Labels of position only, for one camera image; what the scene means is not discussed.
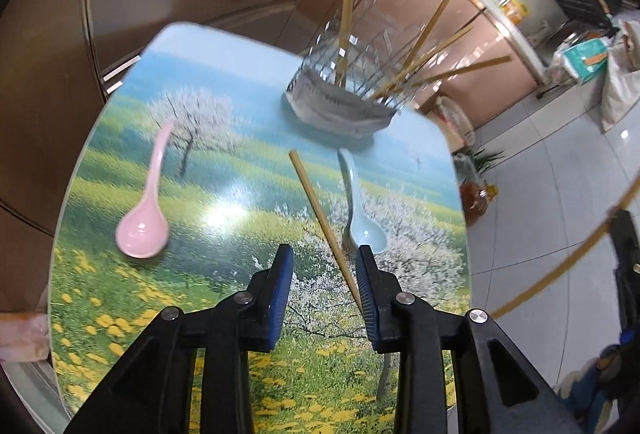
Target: pink spoon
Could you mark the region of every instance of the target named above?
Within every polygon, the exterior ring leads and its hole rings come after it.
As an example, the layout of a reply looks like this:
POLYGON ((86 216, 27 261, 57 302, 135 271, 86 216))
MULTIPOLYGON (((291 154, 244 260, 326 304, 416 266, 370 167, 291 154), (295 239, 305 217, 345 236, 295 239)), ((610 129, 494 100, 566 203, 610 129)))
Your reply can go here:
POLYGON ((149 258, 158 254, 169 240, 169 225, 158 205, 160 167, 174 122, 162 126, 151 153, 145 192, 140 202, 118 223, 116 244, 130 257, 149 258))

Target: chopstick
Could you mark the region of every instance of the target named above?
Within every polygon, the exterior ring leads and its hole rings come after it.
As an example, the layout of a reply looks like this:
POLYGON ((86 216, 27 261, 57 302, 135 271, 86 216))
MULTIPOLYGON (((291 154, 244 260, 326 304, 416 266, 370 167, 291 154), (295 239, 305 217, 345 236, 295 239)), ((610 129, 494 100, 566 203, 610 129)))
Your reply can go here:
POLYGON ((298 178, 300 178, 300 183, 302 183, 302 188, 305 189, 306 197, 309 199, 309 203, 311 203, 311 207, 316 214, 316 218, 318 218, 318 223, 320 223, 320 228, 322 228, 322 232, 324 233, 324 237, 326 238, 326 242, 329 243, 329 247, 331 248, 332 253, 334 254, 335 260, 338 263, 338 268, 342 272, 342 276, 344 277, 347 286, 349 287, 349 291, 351 292, 351 296, 353 300, 355 300, 356 305, 360 312, 362 312, 362 304, 360 303, 360 293, 358 292, 358 287, 356 286, 355 281, 353 280, 353 275, 351 275, 351 271, 347 265, 347 258, 344 256, 338 241, 335 239, 334 231, 331 229, 329 225, 329 221, 327 220, 324 212, 322 211, 322 207, 320 205, 320 201, 318 201, 318 197, 316 196, 316 192, 314 191, 313 186, 311 185, 311 181, 309 180, 309 176, 306 174, 305 166, 302 165, 302 160, 298 155, 297 151, 290 150, 289 158, 293 163, 293 168, 296 170, 298 174, 298 178))
POLYGON ((443 78, 449 78, 454 75, 464 75, 465 73, 470 73, 471 71, 490 68, 491 66, 505 64, 506 62, 511 62, 511 55, 505 55, 503 57, 498 57, 495 59, 488 59, 482 62, 476 62, 475 64, 471 64, 470 66, 465 66, 463 68, 452 69, 449 71, 445 71, 444 73, 438 73, 437 75, 433 75, 433 77, 425 78, 423 83, 437 82, 438 80, 442 80, 443 78))
POLYGON ((440 17, 442 16, 442 13, 445 11, 445 8, 447 7, 450 1, 451 0, 442 0, 438 9, 435 11, 433 16, 431 17, 431 20, 420 33, 420 36, 418 37, 418 40, 415 42, 414 47, 411 49, 406 59, 404 60, 404 64, 402 64, 402 69, 409 67, 411 65, 411 62, 414 61, 415 56, 418 54, 418 51, 420 51, 420 48, 424 44, 425 40, 427 40, 427 37, 429 36, 431 31, 433 31, 434 26, 436 26, 436 23, 439 21, 440 17))
POLYGON ((462 38, 467 33, 469 33, 471 29, 472 29, 471 26, 461 29, 459 32, 454 33, 451 37, 449 37, 443 43, 437 45, 434 49, 422 55, 417 61, 412 62, 411 65, 409 65, 409 67, 400 71, 390 82, 386 83, 384 86, 382 86, 377 91, 375 91, 375 93, 373 93, 371 98, 373 100, 377 100, 378 98, 382 98, 383 96, 385 96, 385 93, 387 91, 393 89, 393 87, 399 82, 401 82, 402 80, 408 79, 408 77, 415 75, 423 65, 425 65, 432 58, 434 58, 434 56, 440 53, 444 48, 451 46, 456 40, 462 38))
POLYGON ((338 45, 344 55, 338 58, 338 65, 335 69, 335 85, 344 88, 347 81, 347 55, 349 53, 349 38, 351 37, 351 18, 353 16, 353 0, 342 0, 342 15, 340 16, 340 37, 338 45))

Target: floral landscape tabletop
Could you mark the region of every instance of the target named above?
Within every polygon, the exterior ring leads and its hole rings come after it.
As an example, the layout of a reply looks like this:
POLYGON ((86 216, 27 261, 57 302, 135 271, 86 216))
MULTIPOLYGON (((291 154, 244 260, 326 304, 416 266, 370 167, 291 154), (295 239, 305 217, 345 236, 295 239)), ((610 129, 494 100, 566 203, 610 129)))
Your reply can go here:
MULTIPOLYGON (((296 260, 282 336, 272 353, 249 353, 256 431, 392 428, 398 360, 371 349, 287 153, 300 153, 341 237, 348 205, 336 151, 350 149, 367 213, 388 235, 379 267, 404 290, 461 314, 470 293, 453 165, 437 127, 410 110, 362 140, 302 124, 282 96, 300 62, 174 24, 111 97, 70 184, 54 249, 52 356, 70 414, 163 307, 214 306, 287 242, 296 260), (170 118, 177 123, 160 183, 170 240, 158 258, 133 260, 118 251, 114 231, 142 194, 158 123, 170 118)), ((444 364, 451 403, 447 356, 444 364)), ((199 399, 194 388, 193 432, 199 399)))

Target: light blue spoon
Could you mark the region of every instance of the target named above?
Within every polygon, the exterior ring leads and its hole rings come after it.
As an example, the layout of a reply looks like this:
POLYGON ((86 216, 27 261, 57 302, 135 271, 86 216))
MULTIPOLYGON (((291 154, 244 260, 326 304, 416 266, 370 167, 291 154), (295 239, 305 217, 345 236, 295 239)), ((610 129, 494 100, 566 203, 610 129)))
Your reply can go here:
POLYGON ((338 161, 349 197, 351 242, 356 248, 368 244, 374 254, 381 254, 386 250, 386 233, 376 221, 364 213, 360 197, 360 179, 351 152, 345 148, 338 149, 338 161))

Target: black clamp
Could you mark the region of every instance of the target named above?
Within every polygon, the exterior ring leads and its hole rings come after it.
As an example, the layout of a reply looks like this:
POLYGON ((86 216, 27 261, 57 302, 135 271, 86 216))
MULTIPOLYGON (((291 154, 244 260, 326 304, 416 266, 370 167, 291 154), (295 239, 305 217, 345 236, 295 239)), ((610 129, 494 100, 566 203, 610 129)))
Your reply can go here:
POLYGON ((394 434, 446 434, 442 351, 451 351, 460 434, 579 434, 572 415, 494 320, 437 311, 378 270, 368 246, 356 276, 367 337, 401 353, 394 434))
POLYGON ((247 351, 280 337, 293 274, 281 244, 269 270, 214 308, 163 309, 111 368, 65 434, 186 434, 196 350, 205 348, 202 434, 252 434, 247 351))

